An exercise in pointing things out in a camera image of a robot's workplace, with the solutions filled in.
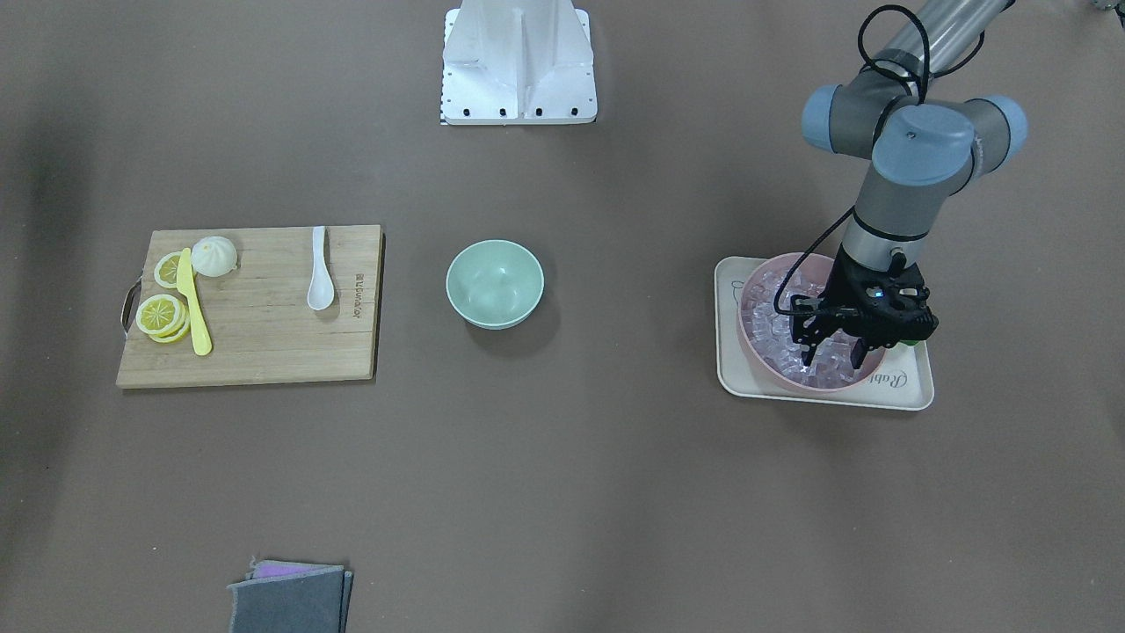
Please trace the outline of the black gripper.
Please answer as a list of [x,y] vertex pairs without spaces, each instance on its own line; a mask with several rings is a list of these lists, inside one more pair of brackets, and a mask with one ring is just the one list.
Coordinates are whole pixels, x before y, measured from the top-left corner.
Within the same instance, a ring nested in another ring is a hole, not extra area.
[[852,368],[861,368],[874,349],[932,337],[939,327],[928,304],[932,292],[919,266],[907,261],[903,250],[893,248],[889,268],[875,270],[838,248],[824,293],[796,293],[788,301],[801,363],[812,367],[824,340],[836,331],[857,338],[849,353]]

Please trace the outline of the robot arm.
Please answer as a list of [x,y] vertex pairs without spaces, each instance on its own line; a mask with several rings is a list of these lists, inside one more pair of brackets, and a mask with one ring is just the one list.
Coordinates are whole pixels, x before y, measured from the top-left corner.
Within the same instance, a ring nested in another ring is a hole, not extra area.
[[1008,164],[1027,141],[1020,105],[1004,96],[948,103],[932,98],[940,76],[979,52],[1007,1],[929,1],[920,11],[883,4],[907,25],[879,52],[860,49],[849,84],[816,89],[801,114],[804,141],[832,155],[868,160],[857,200],[838,220],[842,244],[824,292],[776,297],[791,338],[810,365],[821,342],[855,337],[850,363],[875,349],[932,337],[939,325],[918,259],[940,206],[976,178]]

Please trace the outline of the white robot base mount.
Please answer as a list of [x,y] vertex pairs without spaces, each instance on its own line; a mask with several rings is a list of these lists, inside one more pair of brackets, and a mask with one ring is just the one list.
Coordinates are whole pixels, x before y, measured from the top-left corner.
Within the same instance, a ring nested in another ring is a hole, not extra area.
[[443,25],[441,124],[577,125],[598,118],[587,11],[570,1],[464,1]]

